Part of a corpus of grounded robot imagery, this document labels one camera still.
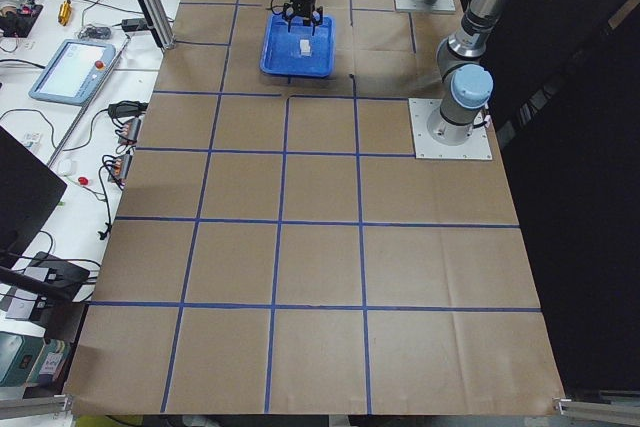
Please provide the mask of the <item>blue plastic tray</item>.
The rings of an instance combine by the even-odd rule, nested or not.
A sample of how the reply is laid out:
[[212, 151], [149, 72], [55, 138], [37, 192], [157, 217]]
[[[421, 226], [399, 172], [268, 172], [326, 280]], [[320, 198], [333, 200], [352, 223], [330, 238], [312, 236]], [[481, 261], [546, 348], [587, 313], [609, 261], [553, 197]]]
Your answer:
[[[299, 42], [308, 39], [311, 56], [303, 57]], [[326, 16], [323, 23], [312, 28], [304, 26], [299, 18], [295, 20], [292, 33], [287, 32], [287, 22], [280, 16], [271, 14], [265, 29], [260, 60], [261, 70], [270, 75], [325, 78], [334, 68], [335, 22]]]

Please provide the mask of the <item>black power adapter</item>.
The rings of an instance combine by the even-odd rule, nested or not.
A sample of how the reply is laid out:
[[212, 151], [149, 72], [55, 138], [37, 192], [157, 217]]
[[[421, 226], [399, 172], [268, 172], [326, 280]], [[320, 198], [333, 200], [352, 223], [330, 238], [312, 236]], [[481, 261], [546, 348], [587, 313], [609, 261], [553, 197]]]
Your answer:
[[121, 21], [121, 28], [124, 32], [140, 32], [148, 29], [148, 24], [144, 18], [129, 18]]

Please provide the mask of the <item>teach pendant tablet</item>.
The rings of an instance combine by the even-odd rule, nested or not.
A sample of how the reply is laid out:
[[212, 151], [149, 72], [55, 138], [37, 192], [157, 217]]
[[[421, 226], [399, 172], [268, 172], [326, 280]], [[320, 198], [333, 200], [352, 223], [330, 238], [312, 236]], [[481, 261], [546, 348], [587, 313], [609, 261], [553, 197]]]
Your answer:
[[66, 39], [29, 91], [38, 101], [86, 106], [116, 59], [110, 43]]

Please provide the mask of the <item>black laptop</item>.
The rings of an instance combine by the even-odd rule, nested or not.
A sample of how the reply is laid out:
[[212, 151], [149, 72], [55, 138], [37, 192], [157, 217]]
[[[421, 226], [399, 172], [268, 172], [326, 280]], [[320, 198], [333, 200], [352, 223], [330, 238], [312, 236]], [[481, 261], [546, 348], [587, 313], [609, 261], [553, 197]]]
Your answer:
[[1, 129], [1, 265], [11, 268], [44, 226], [67, 186]]

